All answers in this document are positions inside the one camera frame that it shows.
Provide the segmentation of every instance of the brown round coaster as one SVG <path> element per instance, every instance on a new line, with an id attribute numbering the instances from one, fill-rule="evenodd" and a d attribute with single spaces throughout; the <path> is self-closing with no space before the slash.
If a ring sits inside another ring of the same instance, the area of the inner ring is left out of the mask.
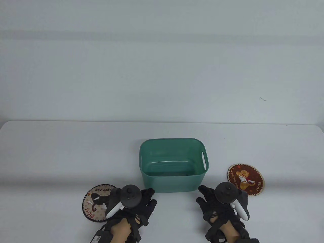
<path id="1" fill-rule="evenodd" d="M 107 209 L 106 202 L 108 201 L 110 191 L 116 188 L 109 184 L 101 184 L 95 186 L 84 196 L 82 202 L 82 211 L 87 219 L 94 222 L 105 222 L 105 211 Z"/>
<path id="2" fill-rule="evenodd" d="M 232 165 L 227 172 L 228 181 L 238 189 L 247 192 L 248 196 L 259 195 L 264 189 L 264 179 L 260 172 L 251 165 Z"/>

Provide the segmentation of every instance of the human hand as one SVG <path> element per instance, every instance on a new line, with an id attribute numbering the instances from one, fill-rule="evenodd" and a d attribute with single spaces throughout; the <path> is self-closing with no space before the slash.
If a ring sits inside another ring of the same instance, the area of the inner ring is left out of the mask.
<path id="1" fill-rule="evenodd" d="M 114 237 L 118 231 L 123 236 L 122 239 L 125 239 L 124 241 L 118 240 L 116 243 L 135 243 L 141 240 L 138 229 L 143 225 L 148 225 L 148 219 L 157 204 L 156 200 L 152 200 L 154 193 L 155 191 L 152 188 L 141 190 L 142 199 L 136 207 L 119 210 L 109 218 L 105 230 L 111 229 L 112 233 L 114 230 L 116 233 Z"/>
<path id="2" fill-rule="evenodd" d="M 244 224 L 235 215 L 228 204 L 222 204 L 216 199 L 215 190 L 206 186 L 199 186 L 198 190 L 204 195 L 196 199 L 203 218 L 212 227 L 205 235 L 210 242 L 220 242 L 225 238 L 228 242 L 235 242 L 240 238 L 249 238 L 249 233 L 244 229 Z"/>

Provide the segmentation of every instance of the basket handle hole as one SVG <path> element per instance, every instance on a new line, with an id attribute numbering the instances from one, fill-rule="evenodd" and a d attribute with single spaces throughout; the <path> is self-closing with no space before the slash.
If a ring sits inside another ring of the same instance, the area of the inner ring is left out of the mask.
<path id="1" fill-rule="evenodd" d="M 206 170 L 206 162 L 205 162 L 205 156 L 203 155 L 203 152 L 202 152 L 202 161 L 203 161 L 204 169 Z"/>

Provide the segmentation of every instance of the black glove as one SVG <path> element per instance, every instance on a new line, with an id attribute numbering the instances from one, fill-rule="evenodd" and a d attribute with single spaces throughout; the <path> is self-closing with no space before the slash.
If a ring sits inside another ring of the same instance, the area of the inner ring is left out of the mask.
<path id="1" fill-rule="evenodd" d="M 199 186 L 198 190 L 204 195 L 206 201 L 198 197 L 196 202 L 202 209 L 203 218 L 212 227 L 205 235 L 206 239 L 212 243 L 220 242 L 220 239 L 226 239 L 223 232 L 219 229 L 223 224 L 230 221 L 233 227 L 239 232 L 242 239 L 249 239 L 249 233 L 244 229 L 244 224 L 235 215 L 234 210 L 228 204 L 222 204 L 216 199 L 215 190 L 206 186 Z M 218 216 L 214 223 L 210 219 Z"/>
<path id="2" fill-rule="evenodd" d="M 152 188 L 141 190 L 141 202 L 135 208 L 124 208 L 114 214 L 106 223 L 105 230 L 110 230 L 115 224 L 118 224 L 123 218 L 126 218 L 131 225 L 132 232 L 128 236 L 125 243 L 135 243 L 141 240 L 138 229 L 148 225 L 148 219 L 151 216 L 157 204 L 156 200 L 152 200 L 155 191 Z"/>

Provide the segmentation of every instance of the white wall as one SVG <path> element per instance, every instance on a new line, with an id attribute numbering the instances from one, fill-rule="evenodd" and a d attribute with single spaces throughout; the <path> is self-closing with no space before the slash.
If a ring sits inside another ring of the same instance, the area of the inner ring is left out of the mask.
<path id="1" fill-rule="evenodd" d="M 320 124 L 323 1 L 0 0 L 0 120 Z"/>

